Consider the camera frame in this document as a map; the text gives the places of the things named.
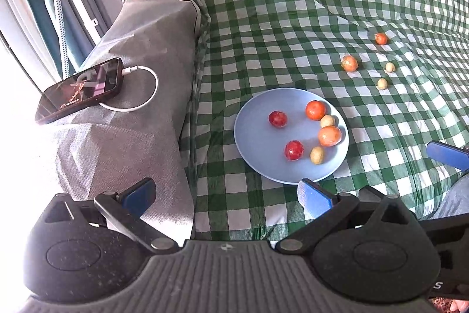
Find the blue plate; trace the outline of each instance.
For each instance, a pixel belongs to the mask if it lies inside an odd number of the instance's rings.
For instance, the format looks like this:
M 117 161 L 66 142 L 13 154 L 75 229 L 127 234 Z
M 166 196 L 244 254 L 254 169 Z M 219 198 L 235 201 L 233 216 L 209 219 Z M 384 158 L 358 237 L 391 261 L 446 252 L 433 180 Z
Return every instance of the blue plate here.
M 324 148 L 325 159 L 320 165 L 310 161 L 310 152 L 319 146 L 317 134 L 320 122 L 312 121 L 304 112 L 312 100 L 327 105 L 327 113 L 335 117 L 336 126 L 342 131 L 342 141 Z M 283 111 L 288 123 L 275 128 L 269 123 L 269 114 Z M 234 122 L 236 146 L 249 166 L 273 181 L 298 184 L 303 178 L 313 182 L 330 176 L 344 161 L 349 149 L 349 133 L 340 113 L 324 98 L 314 93 L 295 88 L 277 88 L 260 93 L 249 100 L 239 111 Z M 284 155 L 289 141 L 298 140 L 304 146 L 303 157 L 289 161 Z

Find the tomato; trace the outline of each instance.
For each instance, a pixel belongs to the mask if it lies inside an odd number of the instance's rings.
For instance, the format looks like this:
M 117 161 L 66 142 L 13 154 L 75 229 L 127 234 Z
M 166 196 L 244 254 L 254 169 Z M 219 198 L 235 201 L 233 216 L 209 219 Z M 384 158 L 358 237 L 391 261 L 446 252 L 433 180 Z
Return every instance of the tomato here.
M 384 32 L 377 33 L 375 35 L 376 43 L 379 45 L 385 45 L 388 44 L 388 37 Z
M 287 124 L 287 115 L 282 111 L 273 111 L 269 114 L 269 122 L 276 128 L 283 128 Z
M 290 141 L 285 147 L 285 157 L 290 161 L 296 161 L 303 155 L 304 147 L 300 141 Z
M 337 126 L 325 126 L 317 134 L 321 146 L 331 147 L 337 145 L 342 139 L 342 132 Z
M 309 119 L 319 121 L 326 115 L 325 104 L 317 100 L 310 101 L 306 105 L 305 113 Z
M 358 68 L 358 63 L 353 56 L 346 55 L 342 59 L 342 68 L 347 72 L 355 72 Z

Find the small yellow fruit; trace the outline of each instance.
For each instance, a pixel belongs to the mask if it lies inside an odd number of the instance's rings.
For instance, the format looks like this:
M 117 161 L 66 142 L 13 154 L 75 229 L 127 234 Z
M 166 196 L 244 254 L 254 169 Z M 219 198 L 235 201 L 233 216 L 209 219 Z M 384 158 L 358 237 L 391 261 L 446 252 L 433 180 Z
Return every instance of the small yellow fruit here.
M 380 90 L 387 89 L 388 88 L 388 82 L 385 79 L 379 79 L 377 87 Z
M 325 126 L 334 126 L 335 119 L 330 114 L 326 114 L 323 118 L 321 118 L 320 125 L 322 128 Z
M 324 149 L 320 146 L 316 146 L 311 150 L 310 154 L 311 162 L 315 165 L 320 165 L 324 161 Z
M 396 70 L 396 66 L 393 63 L 386 64 L 386 72 L 392 73 Z

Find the tablecloth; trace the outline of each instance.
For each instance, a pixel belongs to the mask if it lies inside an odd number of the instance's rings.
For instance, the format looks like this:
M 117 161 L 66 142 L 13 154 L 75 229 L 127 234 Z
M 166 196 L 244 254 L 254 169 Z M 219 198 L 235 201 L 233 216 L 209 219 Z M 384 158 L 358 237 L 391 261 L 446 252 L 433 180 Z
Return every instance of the tablecloth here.
M 469 142 L 468 0 L 198 0 L 205 15 L 191 108 L 180 140 L 196 238 L 279 240 L 308 221 L 296 187 L 254 172 L 233 127 L 256 93 L 307 89 L 346 118 L 350 148 L 320 185 L 369 184 L 430 216 L 460 176 L 425 145 Z M 377 32 L 390 41 L 379 46 Z M 353 55 L 359 70 L 344 72 Z M 386 73 L 387 62 L 395 64 Z M 384 77 L 387 90 L 376 87 Z

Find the smartphone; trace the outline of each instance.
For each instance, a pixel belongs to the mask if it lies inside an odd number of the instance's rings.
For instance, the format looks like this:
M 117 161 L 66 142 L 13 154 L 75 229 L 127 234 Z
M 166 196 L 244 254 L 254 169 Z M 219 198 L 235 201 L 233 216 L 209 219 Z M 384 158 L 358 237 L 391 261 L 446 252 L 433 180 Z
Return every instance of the smartphone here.
M 47 88 L 41 96 L 36 123 L 48 124 L 114 97 L 123 83 L 119 57 L 95 65 Z

